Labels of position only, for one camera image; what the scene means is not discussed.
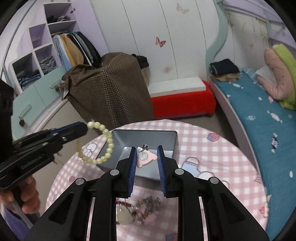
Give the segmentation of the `person's left hand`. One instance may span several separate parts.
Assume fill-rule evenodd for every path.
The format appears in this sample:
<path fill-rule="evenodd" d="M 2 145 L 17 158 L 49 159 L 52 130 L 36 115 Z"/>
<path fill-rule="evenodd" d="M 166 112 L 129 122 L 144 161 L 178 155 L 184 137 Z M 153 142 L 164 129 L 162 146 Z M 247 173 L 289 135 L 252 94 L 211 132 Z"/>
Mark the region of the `person's left hand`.
<path fill-rule="evenodd" d="M 40 210 L 41 201 L 39 199 L 39 192 L 36 189 L 36 180 L 33 176 L 25 180 L 26 185 L 21 188 L 20 198 L 23 201 L 22 211 L 25 214 L 34 214 Z M 1 190 L 1 202 L 12 213 L 17 214 L 12 206 L 14 196 L 11 191 Z"/>

